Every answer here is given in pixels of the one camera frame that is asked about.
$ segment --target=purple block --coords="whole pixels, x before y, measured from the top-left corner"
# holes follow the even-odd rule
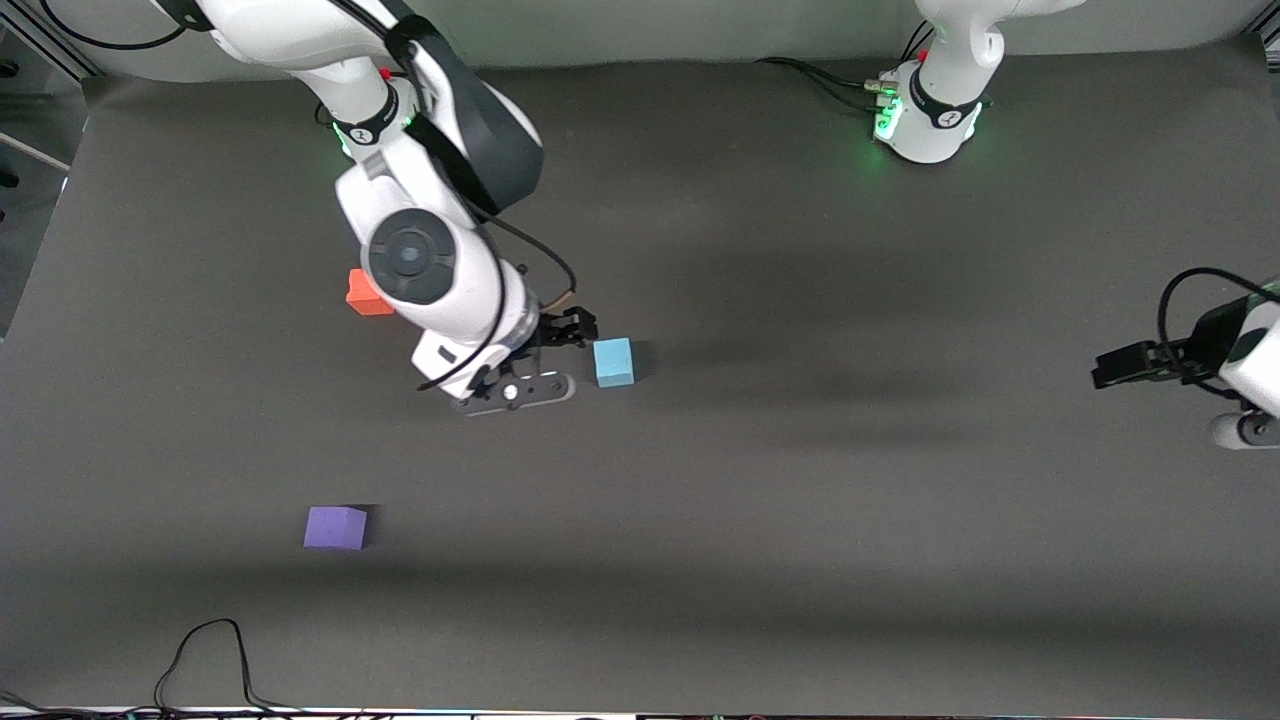
[[[365,546],[365,511],[355,507],[312,507],[302,547],[360,550]]]

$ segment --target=table surface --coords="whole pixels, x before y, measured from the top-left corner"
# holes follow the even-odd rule
[[[1178,270],[1276,272],[1256,38],[1012,58],[942,167],[786,68],[489,77],[548,149],[508,217],[640,382],[454,415],[343,302],[301,85],[93,86],[0,348],[5,687],[141,702],[230,615],[310,706],[1275,716],[1277,456],[1089,382]],[[372,546],[305,551],[340,503]],[[229,637],[187,662],[172,702],[236,703]]]

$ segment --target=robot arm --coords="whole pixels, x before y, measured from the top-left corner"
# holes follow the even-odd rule
[[[1169,297],[1184,279],[1216,275],[1252,292],[1201,316],[1192,334],[1170,341],[1165,331]],[[1138,380],[1180,380],[1239,401],[1240,411],[1219,415],[1210,424],[1213,442],[1229,450],[1280,447],[1280,278],[1254,286],[1216,268],[1180,273],[1161,299],[1161,340],[1143,341],[1097,359],[1098,389]],[[1230,389],[1208,386],[1226,383]]]
[[[886,110],[874,137],[915,163],[941,163],[973,136],[983,90],[1005,58],[996,23],[1048,15],[1084,0],[916,0],[936,37],[927,59],[881,73],[904,92]]]
[[[531,193],[541,173],[541,141],[515,102],[402,0],[156,1],[179,22],[195,17],[233,58],[303,81],[334,117],[356,160],[338,201],[375,290],[422,329],[412,361],[424,388],[465,414],[568,398],[571,378],[521,378],[512,361],[594,340],[594,318],[544,314],[477,222]],[[379,72],[371,56],[384,54],[404,77]]]

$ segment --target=blue cube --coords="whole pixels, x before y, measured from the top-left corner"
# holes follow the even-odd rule
[[[312,507],[302,547],[360,550],[365,547],[365,511],[355,507]]]
[[[628,386],[636,382],[631,368],[631,341],[620,337],[598,340],[591,346],[595,351],[595,380],[600,387]]]

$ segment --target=orange block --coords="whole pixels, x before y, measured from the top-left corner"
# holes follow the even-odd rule
[[[390,315],[396,313],[378,295],[372,283],[369,282],[369,275],[360,268],[352,268],[351,273],[347,274],[347,305],[351,305],[361,315]]]

